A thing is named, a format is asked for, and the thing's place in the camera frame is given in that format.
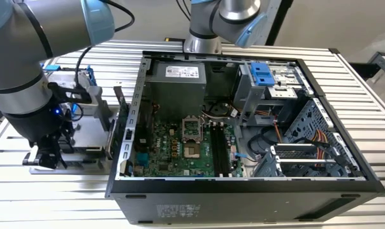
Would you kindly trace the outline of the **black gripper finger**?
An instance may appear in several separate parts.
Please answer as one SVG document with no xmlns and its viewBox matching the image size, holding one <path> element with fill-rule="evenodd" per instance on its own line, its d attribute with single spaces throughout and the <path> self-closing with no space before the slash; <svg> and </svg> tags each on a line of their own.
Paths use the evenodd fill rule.
<svg viewBox="0 0 385 229">
<path fill-rule="evenodd" d="M 56 169 L 59 165 L 66 167 L 60 153 L 59 138 L 55 135 L 44 136 L 38 142 L 28 142 L 31 147 L 22 165 L 39 169 Z"/>
<path fill-rule="evenodd" d="M 59 139 L 59 145 L 60 145 L 60 149 L 63 151 L 63 153 L 74 153 L 74 147 L 71 144 L 71 135 L 70 132 L 66 129 L 60 130 L 62 133 L 62 137 Z"/>
</svg>

